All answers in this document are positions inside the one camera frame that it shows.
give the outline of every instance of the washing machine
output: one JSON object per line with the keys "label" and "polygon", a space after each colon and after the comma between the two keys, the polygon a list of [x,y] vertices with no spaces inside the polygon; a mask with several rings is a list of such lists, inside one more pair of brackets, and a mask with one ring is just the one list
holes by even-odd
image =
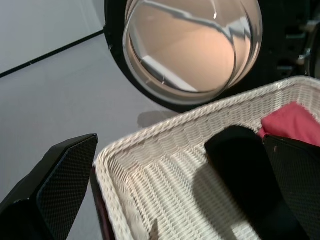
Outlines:
{"label": "washing machine", "polygon": [[127,79],[176,112],[320,77],[319,0],[105,0],[105,20]]}

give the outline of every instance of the laundry basket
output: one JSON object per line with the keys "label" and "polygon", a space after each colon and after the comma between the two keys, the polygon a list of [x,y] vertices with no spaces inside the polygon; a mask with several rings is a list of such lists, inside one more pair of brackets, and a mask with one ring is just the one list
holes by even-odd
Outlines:
{"label": "laundry basket", "polygon": [[259,239],[208,165],[204,143],[230,125],[258,131],[261,118],[290,102],[319,120],[320,82],[289,78],[181,114],[106,147],[95,167],[115,238]]}

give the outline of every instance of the pink fabric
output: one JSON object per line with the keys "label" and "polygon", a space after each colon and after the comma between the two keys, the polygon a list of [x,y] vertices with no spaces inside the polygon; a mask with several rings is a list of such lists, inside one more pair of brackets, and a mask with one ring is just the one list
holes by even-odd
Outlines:
{"label": "pink fabric", "polygon": [[320,124],[302,106],[292,102],[261,120],[258,135],[276,135],[320,147]]}

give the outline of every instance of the gray floor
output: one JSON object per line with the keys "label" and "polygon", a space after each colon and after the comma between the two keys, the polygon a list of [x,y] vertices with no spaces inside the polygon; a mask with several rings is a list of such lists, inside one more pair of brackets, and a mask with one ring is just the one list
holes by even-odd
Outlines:
{"label": "gray floor", "polygon": [[[0,202],[52,145],[97,133],[98,153],[173,115],[130,84],[104,36],[1,78]],[[102,239],[90,186],[68,239]]]}

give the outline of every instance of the woven texture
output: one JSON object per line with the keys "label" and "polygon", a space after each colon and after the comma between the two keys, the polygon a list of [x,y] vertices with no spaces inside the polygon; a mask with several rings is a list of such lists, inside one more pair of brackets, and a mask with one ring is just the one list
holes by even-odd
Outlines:
{"label": "woven texture", "polygon": [[65,240],[85,197],[97,138],[70,148],[37,197],[37,205],[55,240]]}
{"label": "woven texture", "polygon": [[320,83],[293,77],[181,114],[106,147],[95,161],[115,237],[259,239],[208,166],[204,143],[230,125],[258,131],[290,102],[320,116]]}

